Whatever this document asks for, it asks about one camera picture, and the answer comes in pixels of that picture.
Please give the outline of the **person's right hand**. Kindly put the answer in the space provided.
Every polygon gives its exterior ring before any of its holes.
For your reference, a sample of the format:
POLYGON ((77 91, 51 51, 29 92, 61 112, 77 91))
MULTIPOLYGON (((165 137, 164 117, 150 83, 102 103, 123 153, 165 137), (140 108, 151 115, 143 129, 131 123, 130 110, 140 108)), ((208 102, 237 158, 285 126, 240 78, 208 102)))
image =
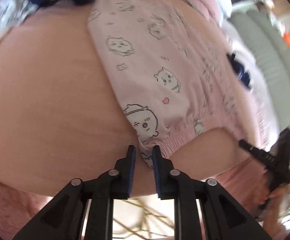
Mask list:
POLYGON ((288 186, 280 186, 273 191, 269 198, 272 200, 272 205, 267 212, 263 221, 263 229, 269 234, 274 235, 278 230, 278 220, 280 215, 280 205, 285 194, 288 192, 288 186))

